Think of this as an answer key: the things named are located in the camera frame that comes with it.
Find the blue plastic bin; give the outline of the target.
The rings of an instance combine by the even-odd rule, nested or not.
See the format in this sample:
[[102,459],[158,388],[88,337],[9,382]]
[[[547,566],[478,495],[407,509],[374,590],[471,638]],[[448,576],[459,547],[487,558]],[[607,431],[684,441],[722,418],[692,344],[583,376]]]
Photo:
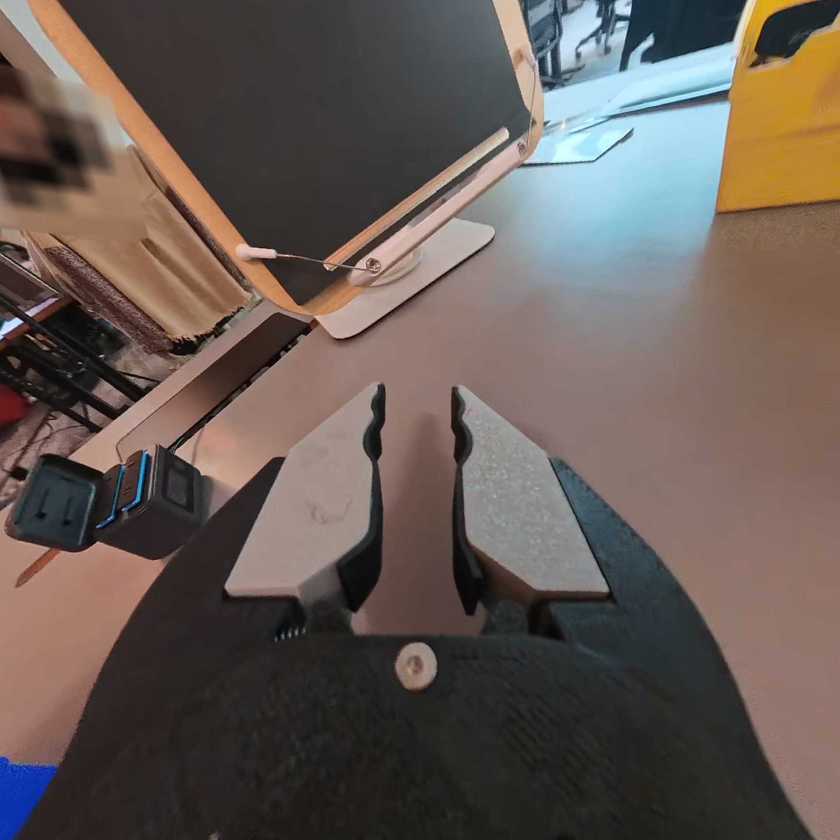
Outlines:
[[57,770],[1,757],[1,839],[15,838]]

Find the black board on white stand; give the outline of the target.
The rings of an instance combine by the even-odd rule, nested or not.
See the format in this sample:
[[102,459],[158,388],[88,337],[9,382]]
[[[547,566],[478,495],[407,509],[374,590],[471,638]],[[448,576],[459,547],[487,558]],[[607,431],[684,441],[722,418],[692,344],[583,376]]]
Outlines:
[[519,2],[28,2],[284,314],[365,331],[485,250],[460,218],[536,150]]

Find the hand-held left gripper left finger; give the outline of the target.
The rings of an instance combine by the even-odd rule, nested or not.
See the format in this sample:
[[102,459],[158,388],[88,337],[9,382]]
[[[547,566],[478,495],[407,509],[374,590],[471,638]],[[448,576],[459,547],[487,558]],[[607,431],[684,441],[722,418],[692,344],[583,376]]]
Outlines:
[[385,385],[373,382],[288,451],[226,595],[362,608],[382,572],[384,423]]

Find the beige fringed cloth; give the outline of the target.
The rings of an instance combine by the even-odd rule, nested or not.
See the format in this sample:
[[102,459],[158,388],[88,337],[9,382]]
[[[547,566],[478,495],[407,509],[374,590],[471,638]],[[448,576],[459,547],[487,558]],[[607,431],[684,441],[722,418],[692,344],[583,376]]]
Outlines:
[[251,302],[246,280],[135,147],[139,241],[23,233],[37,273],[148,354],[193,355]]

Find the black office chair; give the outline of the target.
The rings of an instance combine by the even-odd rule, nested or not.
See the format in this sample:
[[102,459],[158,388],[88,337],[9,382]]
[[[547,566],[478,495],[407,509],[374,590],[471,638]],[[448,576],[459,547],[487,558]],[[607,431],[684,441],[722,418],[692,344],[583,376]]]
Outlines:
[[533,56],[544,90],[562,83],[561,40],[565,1],[520,1]]

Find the yellow plastic bin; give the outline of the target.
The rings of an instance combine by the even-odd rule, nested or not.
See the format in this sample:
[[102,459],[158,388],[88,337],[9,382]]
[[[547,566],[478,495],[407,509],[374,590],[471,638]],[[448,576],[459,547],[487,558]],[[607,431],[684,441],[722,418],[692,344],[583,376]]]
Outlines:
[[719,214],[839,198],[839,2],[747,2],[733,41]]

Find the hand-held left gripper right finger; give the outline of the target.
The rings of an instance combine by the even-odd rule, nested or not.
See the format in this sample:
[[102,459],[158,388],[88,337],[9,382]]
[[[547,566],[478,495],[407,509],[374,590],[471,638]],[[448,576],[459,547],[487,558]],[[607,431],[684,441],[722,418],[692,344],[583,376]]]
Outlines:
[[465,614],[500,602],[526,613],[611,597],[549,455],[463,385],[450,396],[455,438],[453,573]]

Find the clear plastic sheet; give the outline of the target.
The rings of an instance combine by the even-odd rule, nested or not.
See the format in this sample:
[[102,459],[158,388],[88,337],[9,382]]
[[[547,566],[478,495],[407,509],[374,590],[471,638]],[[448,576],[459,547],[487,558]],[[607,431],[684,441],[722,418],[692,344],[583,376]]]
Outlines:
[[611,128],[605,123],[574,133],[547,134],[541,138],[524,165],[540,167],[594,163],[633,134],[633,127]]

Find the dark charging case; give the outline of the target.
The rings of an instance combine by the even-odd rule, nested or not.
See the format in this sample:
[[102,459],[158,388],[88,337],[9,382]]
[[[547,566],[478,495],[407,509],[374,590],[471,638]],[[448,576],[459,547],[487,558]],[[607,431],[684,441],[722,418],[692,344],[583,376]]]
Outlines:
[[57,455],[39,457],[5,530],[49,550],[80,553],[102,543],[161,560],[203,521],[201,473],[158,444],[105,471]]

